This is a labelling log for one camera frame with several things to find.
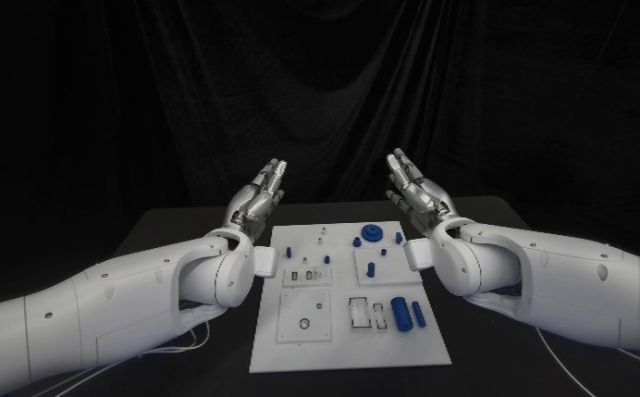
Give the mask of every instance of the black backdrop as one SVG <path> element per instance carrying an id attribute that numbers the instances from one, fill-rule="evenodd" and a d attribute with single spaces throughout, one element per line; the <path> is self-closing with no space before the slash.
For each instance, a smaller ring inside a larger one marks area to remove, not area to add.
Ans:
<path id="1" fill-rule="evenodd" d="M 639 252 L 639 0 L 5 7 L 2 297 L 107 258 L 147 209 L 225 205 L 273 157 L 284 203 L 384 199 L 395 147 L 453 195 Z"/>

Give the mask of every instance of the blue cylinder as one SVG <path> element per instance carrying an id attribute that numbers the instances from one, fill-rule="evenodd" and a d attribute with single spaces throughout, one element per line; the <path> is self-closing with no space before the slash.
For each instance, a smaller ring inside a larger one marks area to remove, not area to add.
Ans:
<path id="1" fill-rule="evenodd" d="M 424 328 L 427 326 L 427 322 L 424 321 L 423 310 L 420 309 L 420 303 L 413 302 L 411 307 L 414 308 L 414 314 L 417 315 L 418 326 Z"/>
<path id="2" fill-rule="evenodd" d="M 378 242 L 382 239 L 382 229 L 375 224 L 364 226 L 362 234 L 369 242 Z"/>
<path id="3" fill-rule="evenodd" d="M 407 332 L 414 328 L 414 321 L 411 320 L 410 308 L 407 307 L 407 300 L 404 297 L 397 297 L 391 301 L 391 309 L 394 310 L 398 331 Z"/>

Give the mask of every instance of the table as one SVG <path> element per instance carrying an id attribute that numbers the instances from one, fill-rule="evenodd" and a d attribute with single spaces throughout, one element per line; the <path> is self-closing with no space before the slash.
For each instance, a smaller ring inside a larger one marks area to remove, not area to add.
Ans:
<path id="1" fill-rule="evenodd" d="M 495 196 L 455 198 L 460 215 L 478 222 L 529 229 L 505 200 Z M 114 256 L 192 240 L 220 227 L 225 207 L 153 209 L 140 218 Z M 407 215 L 390 201 L 280 205 L 257 245 L 270 245 L 271 227 L 362 221 L 401 222 L 407 240 L 420 238 Z M 149 354 L 129 360 L 68 394 L 93 396 L 397 396 L 587 395 L 557 364 L 538 332 L 501 314 L 453 296 L 433 269 L 421 272 L 452 366 L 250 374 L 263 279 L 244 304 L 209 322 L 211 339 L 184 354 Z M 199 340 L 205 325 L 197 328 Z M 640 364 L 616 350 L 545 333 L 557 356 L 597 395 L 638 395 Z M 171 345 L 189 345 L 185 335 Z M 71 375 L 48 378 L 11 394 L 32 395 Z"/>

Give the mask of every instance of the white cable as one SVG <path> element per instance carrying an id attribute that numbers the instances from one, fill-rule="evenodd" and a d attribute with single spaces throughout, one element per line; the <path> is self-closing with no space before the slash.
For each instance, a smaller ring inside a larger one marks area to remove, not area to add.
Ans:
<path id="1" fill-rule="evenodd" d="M 145 354 L 178 354 L 178 353 L 184 353 L 185 351 L 189 351 L 192 349 L 198 349 L 201 348 L 207 341 L 209 340 L 209 322 L 207 321 L 207 338 L 205 341 L 197 345 L 197 333 L 194 332 L 194 329 L 191 330 L 191 335 L 194 336 L 194 343 L 189 346 L 168 346 L 166 348 L 156 348 L 152 349 L 149 351 L 146 351 L 140 356 L 143 356 Z M 71 390 L 74 390 L 74 388 L 77 388 L 90 378 L 96 377 L 98 374 L 101 374 L 107 369 L 110 369 L 111 367 L 114 367 L 116 365 L 120 365 L 123 362 L 126 362 L 126 360 L 123 360 L 122 362 L 113 363 L 111 365 L 106 366 L 100 371 L 97 371 L 90 377 L 84 378 L 73 387 L 67 388 L 67 390 L 64 390 L 60 394 L 57 394 L 57 397 L 61 397 L 62 395 L 65 395 Z M 51 390 L 54 390 L 55 388 L 58 388 L 64 383 L 67 383 L 68 381 L 71 381 L 74 378 L 80 377 L 87 371 L 90 371 L 90 369 L 84 370 L 83 372 L 80 372 L 74 377 L 68 378 L 65 381 L 62 381 L 61 383 L 58 383 L 57 385 L 54 385 L 51 388 L 48 388 L 47 390 L 44 390 L 42 392 L 39 392 L 34 397 L 38 397 L 39 395 L 45 394 L 47 392 L 49 392 Z"/>
<path id="2" fill-rule="evenodd" d="M 550 353 L 554 355 L 554 358 L 557 359 L 558 364 L 563 366 L 564 372 L 570 375 L 570 377 L 574 379 L 574 382 L 580 385 L 580 387 L 584 389 L 584 391 L 591 395 L 591 397 L 596 397 L 590 390 L 584 387 L 584 385 L 578 382 L 578 379 L 574 377 L 574 375 L 571 374 L 570 370 L 564 367 L 563 361 L 558 359 L 557 355 L 554 354 L 554 351 L 550 348 L 550 345 L 547 344 L 547 340 L 544 339 L 541 330 L 537 328 L 538 331 L 538 335 L 541 335 L 541 339 L 542 339 L 542 343 L 547 346 L 547 349 L 550 351 Z"/>
<path id="3" fill-rule="evenodd" d="M 625 349 L 617 348 L 617 350 L 625 353 L 626 355 L 630 355 L 636 360 L 640 360 L 640 357 L 636 354 L 632 354 L 629 351 L 626 351 Z"/>

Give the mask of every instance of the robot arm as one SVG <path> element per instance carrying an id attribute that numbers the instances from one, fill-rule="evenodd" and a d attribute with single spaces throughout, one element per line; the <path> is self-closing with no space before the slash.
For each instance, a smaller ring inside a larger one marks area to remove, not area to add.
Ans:
<path id="1" fill-rule="evenodd" d="M 404 197 L 391 191 L 387 196 L 427 237 L 404 246 L 413 270 L 434 267 L 455 295 L 534 327 L 639 350 L 639 257 L 599 242 L 459 217 L 449 195 L 426 182 L 401 149 L 387 161 Z M 521 296 L 496 293 L 519 282 Z"/>
<path id="2" fill-rule="evenodd" d="M 0 303 L 0 395 L 142 355 L 241 305 L 254 276 L 276 275 L 277 250 L 254 241 L 284 194 L 286 166 L 266 166 L 204 238 L 113 258 Z M 201 305 L 182 309 L 181 300 Z"/>

